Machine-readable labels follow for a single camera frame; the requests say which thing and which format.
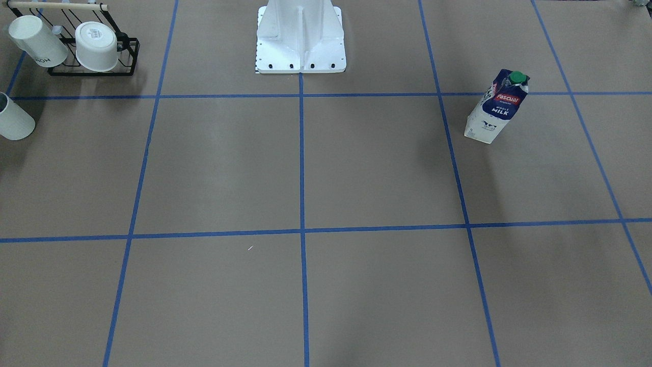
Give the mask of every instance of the blue label on carton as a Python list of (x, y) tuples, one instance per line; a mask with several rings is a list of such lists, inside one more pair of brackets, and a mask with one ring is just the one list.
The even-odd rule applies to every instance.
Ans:
[(484, 94), (481, 102), (483, 111), (501, 120), (511, 120), (527, 96), (527, 92), (521, 86), (527, 86), (529, 77), (521, 84), (512, 85), (509, 80), (511, 73), (511, 70), (500, 70), (494, 79), (494, 84)]

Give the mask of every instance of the white cup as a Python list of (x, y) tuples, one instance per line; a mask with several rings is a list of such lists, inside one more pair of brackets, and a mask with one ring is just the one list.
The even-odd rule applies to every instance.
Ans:
[(23, 15), (9, 25), (9, 38), (42, 67), (55, 67), (65, 61), (68, 48), (33, 15)]
[(20, 140), (30, 135), (35, 127), (32, 116), (0, 92), (0, 135), (9, 140)]
[(104, 72), (118, 64), (118, 41), (108, 26), (98, 22), (82, 23), (75, 30), (77, 61), (86, 69)]

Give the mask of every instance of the blue tape line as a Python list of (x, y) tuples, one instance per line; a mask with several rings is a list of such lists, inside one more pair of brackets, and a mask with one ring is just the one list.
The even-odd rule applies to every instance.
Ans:
[(652, 95), (652, 91), (573, 91), (574, 95)]
[(131, 252), (131, 238), (128, 238), (125, 246), (125, 254), (123, 255), (122, 267), (120, 268), (120, 278), (118, 280), (118, 288), (115, 294), (115, 302), (113, 303), (113, 313), (111, 314), (111, 326), (109, 327), (109, 336), (106, 340), (106, 349), (104, 351), (104, 360), (102, 362), (102, 367), (109, 366), (109, 358), (111, 357), (111, 347), (113, 346), (113, 335), (115, 334), (115, 325), (118, 321), (118, 310), (120, 309), (122, 290), (125, 285), (126, 265), (129, 262), (130, 252)]
[(301, 284), (303, 290), (303, 365), (310, 367), (310, 329), (308, 324), (308, 270), (306, 260), (306, 234), (301, 233)]
[[(423, 11), (423, 3), (421, 0), (419, 0), (419, 12), (421, 13), (421, 23), (423, 24), (423, 32), (424, 36), (426, 37), (426, 44), (428, 46), (428, 55), (430, 56), (430, 65), (432, 67), (432, 75), (435, 80), (435, 87), (437, 88), (437, 94), (438, 94), (438, 99), (439, 99), (439, 108), (441, 109), (441, 119), (443, 120), (444, 124), (444, 130), (446, 131), (446, 140), (449, 145), (449, 151), (451, 154), (451, 163), (453, 167), (453, 172), (455, 173), (455, 181), (457, 183), (457, 189), (458, 189), (458, 194), (460, 196), (460, 204), (462, 206), (462, 213), (464, 215), (464, 223), (468, 226), (469, 225), (469, 214), (466, 209), (466, 201), (464, 200), (464, 192), (462, 191), (462, 182), (460, 181), (460, 174), (458, 172), (457, 168), (457, 162), (455, 159), (455, 152), (453, 150), (453, 145), (452, 145), (452, 140), (451, 140), (451, 131), (449, 129), (448, 121), (446, 118), (446, 111), (444, 107), (444, 102), (443, 102), (443, 97), (441, 96), (441, 88), (439, 85), (439, 77), (437, 76), (437, 67), (435, 64), (435, 58), (432, 53), (432, 46), (430, 44), (430, 36), (428, 33), (428, 26), (426, 24), (426, 16), (424, 15)], [(478, 281), (478, 288), (480, 291), (480, 296), (482, 298), (482, 307), (484, 308), (484, 316), (486, 319), (486, 324), (487, 324), (487, 330), (489, 332), (489, 339), (491, 341), (491, 346), (492, 346), (492, 351), (494, 352), (494, 362), (496, 363), (496, 367), (501, 367), (500, 363), (500, 356), (498, 353), (498, 346), (496, 345), (496, 337), (494, 336), (494, 327), (492, 325), (491, 321), (491, 316), (489, 312), (489, 306), (486, 300), (486, 295), (484, 292), (484, 283), (482, 282), (482, 273), (480, 272), (480, 264), (478, 263), (478, 257), (475, 252), (475, 244), (473, 241), (473, 233), (471, 232), (471, 228), (467, 227), (466, 229), (467, 236), (469, 238), (469, 244), (471, 248), (471, 254), (473, 256), (473, 266), (475, 267), (475, 275)]]
[(306, 201), (305, 201), (305, 145), (304, 145), (303, 74), (299, 73), (299, 221), (301, 222), (301, 282), (303, 293), (303, 364), (310, 367), (310, 338), (308, 323), (308, 270), (306, 260)]
[(60, 237), (23, 237), (0, 238), (0, 244), (17, 244), (25, 242), (64, 242), (64, 241), (106, 241), (126, 240), (126, 234), (107, 234), (100, 236), (60, 236)]
[(554, 225), (591, 225), (620, 223), (620, 219), (583, 219), (577, 221), (540, 221), (540, 222), (504, 222), (504, 223), (472, 223), (471, 228), (502, 228), (502, 227), (546, 227)]
[[(463, 97), (484, 95), (484, 92), (442, 92), (442, 93), (306, 93), (304, 98), (329, 97)], [(530, 95), (569, 95), (569, 92), (532, 91)], [(646, 91), (573, 92), (574, 95), (652, 95)], [(229, 98), (297, 98), (298, 94), (170, 94), (170, 95), (58, 95), (12, 97), (14, 101), (68, 101), (79, 99), (229, 99)]]
[(652, 218), (630, 218), (630, 219), (625, 219), (625, 222), (627, 222), (627, 223), (650, 223), (650, 222), (652, 222)]
[(602, 179), (604, 180), (604, 183), (607, 186), (607, 190), (609, 191), (609, 196), (611, 196), (612, 202), (614, 204), (614, 208), (616, 212), (618, 213), (618, 218), (621, 220), (623, 219), (623, 213), (620, 210), (620, 206), (618, 205), (618, 201), (615, 199), (614, 195), (614, 190), (612, 189), (611, 184), (609, 183), (609, 179), (607, 178), (607, 175), (604, 171), (604, 168), (602, 167), (602, 163), (600, 161), (600, 157), (598, 156), (598, 152), (595, 149), (595, 145), (593, 145), (593, 139), (591, 139), (591, 135), (589, 134), (589, 130), (586, 127), (586, 123), (584, 122), (584, 117), (582, 116), (582, 113), (580, 112), (580, 107), (577, 104), (577, 100), (575, 99), (575, 96), (573, 95), (571, 85), (569, 84), (568, 78), (566, 77), (566, 74), (564, 73), (564, 69), (561, 66), (561, 62), (559, 60), (559, 57), (557, 56), (557, 52), (555, 51), (554, 46), (552, 46), (552, 41), (550, 39), (550, 35), (548, 34), (548, 30), (546, 29), (546, 25), (543, 22), (543, 18), (541, 18), (541, 14), (539, 12), (539, 8), (537, 7), (537, 4), (535, 0), (530, 0), (532, 3), (532, 6), (534, 7), (535, 12), (537, 13), (537, 18), (539, 19), (539, 23), (541, 24), (541, 28), (543, 29), (543, 33), (546, 36), (546, 40), (548, 41), (548, 46), (550, 47), (550, 50), (552, 51), (552, 55), (555, 57), (555, 62), (557, 63), (557, 67), (559, 68), (559, 73), (561, 73), (561, 78), (564, 81), (564, 84), (566, 85), (566, 89), (569, 92), (570, 99), (573, 103), (573, 106), (575, 107), (575, 112), (577, 113), (578, 118), (580, 119), (580, 124), (582, 125), (582, 129), (584, 130), (584, 134), (586, 136), (587, 141), (589, 142), (589, 147), (591, 148), (591, 152), (593, 153), (593, 157), (595, 158), (596, 163), (598, 164), (598, 168), (600, 169), (600, 174), (602, 174)]
[(629, 241), (629, 246), (632, 248), (632, 252), (634, 253), (634, 258), (636, 258), (636, 262), (638, 263), (638, 268), (640, 268), (641, 273), (643, 274), (643, 279), (645, 280), (645, 284), (647, 285), (647, 290), (652, 296), (652, 282), (650, 282), (650, 277), (647, 275), (647, 272), (645, 271), (645, 266), (643, 265), (643, 260), (641, 260), (641, 255), (638, 253), (638, 249), (634, 244), (634, 239), (632, 238), (632, 234), (629, 232), (629, 228), (627, 227), (627, 224), (625, 222), (623, 222), (622, 224), (623, 224), (623, 230), (625, 230), (625, 235), (627, 236), (627, 240)]
[(298, 94), (169, 94), (161, 95), (162, 99), (180, 99), (180, 98), (297, 98)]
[(337, 233), (337, 232), (384, 232), (384, 231), (425, 231), (429, 229), (461, 229), (466, 228), (465, 224), (442, 224), (442, 225), (395, 225), (378, 227), (328, 227), (308, 228), (306, 233)]
[(584, 130), (584, 134), (586, 135), (586, 140), (589, 142), (589, 146), (591, 147), (591, 151), (593, 152), (593, 157), (595, 158), (595, 162), (598, 164), (598, 168), (600, 169), (600, 174), (602, 174), (602, 179), (604, 180), (604, 184), (607, 186), (607, 190), (609, 191), (609, 196), (612, 198), (612, 202), (614, 204), (614, 208), (616, 212), (618, 213), (618, 218), (623, 224), (623, 229), (625, 230), (625, 234), (627, 235), (627, 240), (629, 241), (629, 245), (632, 248), (632, 251), (634, 252), (634, 256), (636, 257), (636, 262), (638, 263), (638, 267), (641, 271), (641, 274), (643, 275), (643, 278), (645, 279), (645, 282), (647, 284), (647, 290), (650, 292), (652, 295), (652, 284), (650, 283), (649, 276), (647, 275), (647, 271), (645, 270), (645, 266), (643, 265), (643, 262), (640, 259), (640, 256), (638, 254), (638, 250), (636, 249), (636, 244), (634, 243), (634, 240), (632, 239), (632, 236), (629, 233), (629, 229), (627, 228), (627, 222), (625, 221), (625, 218), (623, 217), (623, 212), (620, 209), (620, 206), (618, 205), (618, 201), (616, 200), (616, 197), (614, 195), (614, 190), (612, 189), (611, 184), (609, 183), (609, 179), (607, 178), (607, 174), (604, 170), (604, 167), (602, 166), (602, 162), (600, 161), (600, 157), (598, 156), (598, 152), (595, 149), (595, 145), (593, 144), (593, 139), (591, 139), (591, 135), (589, 134), (589, 129), (586, 126), (586, 123), (584, 121), (584, 117), (582, 117), (582, 112), (580, 111), (580, 107), (577, 104), (577, 100), (575, 99), (575, 96), (573, 95), (573, 91), (571, 89), (571, 85), (568, 81), (568, 78), (566, 77), (566, 74), (564, 73), (564, 69), (561, 66), (561, 62), (559, 60), (559, 57), (557, 56), (557, 52), (555, 51), (554, 46), (552, 45), (552, 40), (550, 39), (550, 35), (548, 34), (548, 30), (546, 28), (545, 23), (543, 22), (543, 18), (541, 17), (541, 13), (539, 12), (539, 8), (537, 7), (537, 3), (535, 0), (530, 0), (530, 3), (532, 3), (532, 6), (534, 7), (534, 11), (537, 13), (537, 18), (539, 19), (539, 23), (541, 24), (541, 28), (543, 29), (543, 33), (546, 36), (546, 40), (548, 41), (548, 45), (550, 47), (550, 50), (552, 51), (552, 55), (555, 57), (555, 62), (557, 63), (557, 67), (559, 68), (559, 72), (561, 73), (561, 77), (564, 80), (564, 84), (566, 84), (566, 89), (569, 92), (570, 99), (572, 100), (573, 106), (575, 107), (575, 112), (577, 113), (577, 116), (580, 118), (580, 124), (582, 124), (582, 129)]
[(223, 231), (223, 232), (178, 232), (178, 233), (143, 233), (134, 234), (135, 240), (155, 238), (195, 238), (195, 237), (232, 237), (232, 236), (266, 236), (272, 234), (299, 234), (300, 229), (269, 229), (262, 231)]
[(165, 71), (168, 64), (168, 56), (170, 54), (170, 46), (172, 44), (172, 35), (174, 33), (174, 25), (177, 19), (177, 10), (179, 9), (179, 0), (174, 1), (174, 10), (172, 11), (172, 19), (170, 22), (170, 30), (168, 31), (168, 41), (166, 44), (165, 54), (163, 56), (163, 64), (161, 65), (161, 73), (158, 79), (158, 89), (156, 91), (156, 99), (154, 108), (152, 110), (152, 118), (149, 123), (149, 130), (147, 132), (147, 142), (145, 143), (145, 152), (143, 154), (143, 162), (140, 168), (140, 177), (138, 178), (138, 188), (136, 189), (136, 198), (134, 199), (134, 209), (132, 211), (131, 223), (129, 225), (129, 234), (125, 246), (125, 256), (123, 257), (123, 264), (120, 271), (120, 280), (118, 281), (118, 289), (115, 295), (115, 304), (113, 305), (113, 314), (111, 316), (111, 326), (109, 328), (109, 335), (106, 342), (106, 350), (104, 352), (103, 367), (108, 367), (109, 359), (111, 357), (111, 347), (113, 345), (113, 335), (115, 334), (115, 325), (117, 323), (118, 312), (120, 310), (120, 300), (122, 299), (122, 291), (125, 284), (125, 276), (127, 264), (129, 262), (129, 253), (131, 251), (131, 242), (136, 227), (136, 217), (138, 215), (138, 206), (140, 205), (140, 195), (143, 189), (143, 182), (145, 180), (145, 170), (147, 169), (147, 158), (149, 155), (149, 145), (152, 141), (152, 133), (156, 123), (156, 115), (158, 113), (158, 104), (160, 101), (161, 90), (163, 88), (163, 81), (165, 79)]
[(304, 97), (435, 97), (437, 93), (307, 93)]
[(317, 227), (306, 229), (267, 229), (258, 231), (215, 231), (215, 232), (170, 232), (170, 233), (142, 233), (113, 234), (99, 236), (60, 236), (60, 237), (21, 237), (0, 238), (0, 244), (26, 243), (26, 242), (65, 242), (65, 241), (99, 241), (99, 240), (126, 240), (131, 237), (135, 240), (155, 238), (195, 238), (195, 237), (227, 237), (227, 236), (267, 236), (275, 234), (299, 233), (338, 233), (338, 232), (391, 232), (391, 231), (428, 231), (440, 229), (464, 228), (502, 228), (502, 227), (551, 227), (564, 225), (599, 225), (615, 223), (652, 223), (652, 218), (624, 219), (585, 219), (577, 221), (531, 221), (531, 222), (499, 222), (499, 223), (470, 223), (466, 224), (441, 224), (441, 225), (396, 225), (377, 227)]
[(75, 101), (80, 99), (156, 99), (155, 95), (60, 95), (12, 97), (14, 101)]
[(303, 74), (299, 74), (299, 217), (301, 229), (306, 229), (305, 201), (305, 139), (304, 139), (304, 94)]
[(7, 87), (7, 92), (5, 94), (10, 95), (11, 91), (14, 89), (14, 84), (16, 83), (16, 79), (18, 78), (18, 73), (20, 72), (20, 67), (23, 66), (23, 60), (25, 59), (25, 55), (27, 55), (27, 52), (23, 51), (22, 54), (20, 54), (20, 58), (18, 59), (18, 63), (16, 64), (16, 68), (14, 69), (14, 74), (11, 76), (11, 81), (9, 82), (9, 87)]

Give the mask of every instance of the green bottle cap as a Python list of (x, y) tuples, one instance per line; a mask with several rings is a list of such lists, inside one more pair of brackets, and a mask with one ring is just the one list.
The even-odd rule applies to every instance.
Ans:
[(512, 82), (512, 84), (521, 84), (526, 80), (527, 76), (520, 71), (512, 71), (512, 73), (509, 75), (509, 81)]

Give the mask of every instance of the blue tape grid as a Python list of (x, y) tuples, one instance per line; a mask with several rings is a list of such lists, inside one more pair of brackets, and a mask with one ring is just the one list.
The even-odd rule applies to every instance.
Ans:
[[(419, 10), (421, 13), (421, 21), (424, 31), (424, 36), (426, 39), (426, 45), (428, 48), (428, 55), (430, 57), (430, 62), (432, 66), (433, 79), (436, 86), (435, 93), (304, 93), (304, 79), (303, 75), (299, 75), (299, 93), (287, 93), (287, 94), (206, 94), (206, 95), (163, 95), (162, 86), (165, 77), (165, 70), (168, 60), (168, 54), (170, 51), (171, 41), (174, 32), (174, 26), (177, 16), (177, 9), (179, 6), (179, 0), (174, 2), (174, 10), (172, 14), (170, 30), (168, 33), (168, 41), (166, 44), (166, 51), (164, 54), (163, 65), (161, 67), (160, 78), (158, 83), (158, 89), (156, 95), (100, 95), (100, 96), (44, 96), (44, 97), (12, 97), (16, 101), (49, 101), (49, 100), (85, 100), (85, 99), (154, 99), (155, 104), (152, 112), (152, 118), (149, 126), (149, 131), (147, 135), (147, 142), (145, 144), (145, 152), (143, 155), (143, 161), (141, 165), (141, 172), (138, 181), (138, 188), (136, 190), (136, 199), (134, 201), (134, 208), (132, 211), (132, 218), (130, 222), (130, 228), (128, 234), (114, 234), (114, 235), (100, 235), (100, 236), (53, 236), (53, 237), (31, 237), (31, 238), (0, 238), (0, 244), (2, 243), (25, 243), (25, 242), (58, 242), (58, 241), (90, 241), (90, 240), (126, 240), (125, 254), (123, 257), (123, 264), (121, 267), (120, 279), (118, 284), (118, 289), (115, 297), (115, 304), (113, 308), (113, 314), (111, 317), (111, 326), (107, 340), (106, 351), (104, 355), (103, 367), (108, 367), (111, 346), (113, 342), (113, 335), (115, 333), (115, 326), (117, 323), (117, 316), (119, 311), (119, 305), (122, 295), (122, 290), (125, 282), (127, 264), (129, 259), (129, 253), (131, 248), (131, 243), (133, 239), (146, 239), (146, 238), (192, 238), (192, 237), (213, 237), (213, 236), (259, 236), (259, 235), (276, 235), (276, 234), (300, 234), (301, 235), (301, 269), (302, 269), (302, 285), (303, 285), (303, 321), (304, 321), (304, 365), (305, 367), (310, 366), (310, 343), (309, 343), (309, 327), (308, 327), (308, 280), (307, 280), (307, 263), (306, 263), (306, 233), (326, 233), (326, 232), (375, 232), (375, 231), (421, 231), (421, 230), (438, 230), (438, 229), (466, 229), (467, 237), (469, 240), (469, 246), (471, 250), (471, 255), (473, 257), (473, 263), (476, 271), (476, 277), (478, 281), (479, 291), (482, 299), (482, 306), (484, 309), (484, 314), (486, 318), (488, 333), (490, 336), (490, 341), (492, 344), (492, 351), (494, 353), (494, 362), (497, 367), (501, 366), (499, 352), (497, 348), (496, 338), (494, 336), (494, 331), (491, 322), (491, 315), (489, 312), (488, 302), (486, 299), (486, 294), (484, 292), (484, 285), (482, 281), (482, 273), (477, 258), (477, 252), (475, 250), (475, 244), (473, 241), (473, 232), (472, 229), (476, 228), (496, 228), (496, 227), (540, 227), (540, 226), (563, 226), (563, 225), (592, 225), (592, 224), (621, 224), (629, 244), (631, 246), (632, 252), (636, 257), (637, 263), (640, 267), (642, 276), (645, 279), (648, 290), (652, 295), (652, 283), (650, 282), (649, 276), (645, 270), (643, 262), (638, 253), (638, 249), (632, 239), (632, 236), (629, 232), (628, 223), (652, 223), (652, 218), (624, 218), (621, 212), (621, 209), (618, 205), (617, 199), (614, 195), (613, 189), (609, 183), (608, 177), (602, 163), (598, 152), (593, 144), (589, 130), (585, 124), (584, 118), (578, 106), (578, 103), (575, 99), (576, 95), (652, 95), (652, 91), (586, 91), (586, 92), (576, 92), (573, 91), (570, 87), (569, 81), (564, 73), (563, 67), (557, 56), (557, 52), (552, 44), (552, 40), (548, 33), (548, 30), (545, 26), (545, 23), (542, 19), (542, 16), (537, 7), (536, 1), (531, 0), (531, 4), (535, 10), (537, 18), (541, 24), (542, 30), (546, 36), (548, 45), (553, 53), (559, 71), (561, 73), (562, 79), (566, 85), (566, 91), (552, 91), (552, 92), (533, 92), (531, 95), (567, 95), (571, 98), (575, 111), (578, 115), (582, 128), (584, 130), (587, 141), (595, 158), (596, 164), (600, 169), (602, 178), (607, 190), (612, 198), (614, 208), (618, 214), (617, 219), (593, 219), (593, 220), (579, 220), (579, 221), (532, 221), (532, 222), (513, 222), (513, 223), (470, 223), (469, 216), (466, 208), (466, 203), (464, 200), (464, 192), (462, 190), (462, 183), (460, 181), (458, 167), (455, 159), (454, 147), (451, 140), (451, 133), (448, 126), (448, 121), (445, 112), (445, 106), (443, 103), (443, 97), (459, 97), (459, 96), (479, 96), (483, 95), (484, 92), (442, 92), (439, 85), (439, 78), (437, 76), (437, 68), (434, 59), (434, 54), (432, 51), (432, 46), (430, 43), (430, 36), (428, 33), (428, 26), (426, 23), (426, 18), (424, 15), (422, 0), (418, 0)], [(7, 95), (10, 95), (11, 91), (14, 88), (16, 79), (20, 72), (20, 68), (25, 59), (25, 52), (23, 52), (18, 60), (18, 64), (14, 69), (12, 78), (7, 87)], [(441, 116), (444, 124), (444, 129), (446, 132), (447, 143), (449, 145), (449, 153), (451, 155), (451, 164), (453, 167), (456, 183), (458, 186), (458, 194), (460, 197), (460, 205), (462, 213), (464, 215), (464, 223), (460, 224), (451, 224), (451, 225), (412, 225), (412, 226), (382, 226), (382, 227), (334, 227), (334, 228), (306, 228), (305, 226), (305, 201), (304, 201), (304, 99), (305, 98), (314, 98), (314, 97), (437, 97)], [(183, 232), (183, 233), (152, 233), (152, 234), (134, 234), (134, 229), (136, 225), (136, 217), (138, 215), (138, 206), (140, 203), (140, 194), (143, 187), (143, 181), (145, 179), (145, 170), (147, 168), (147, 157), (149, 154), (149, 145), (152, 139), (152, 133), (155, 126), (156, 114), (158, 112), (158, 104), (161, 99), (227, 99), (227, 98), (298, 98), (299, 99), (299, 136), (300, 136), (300, 218), (301, 224), (298, 229), (278, 229), (278, 230), (264, 230), (264, 231), (217, 231), (217, 232)]]

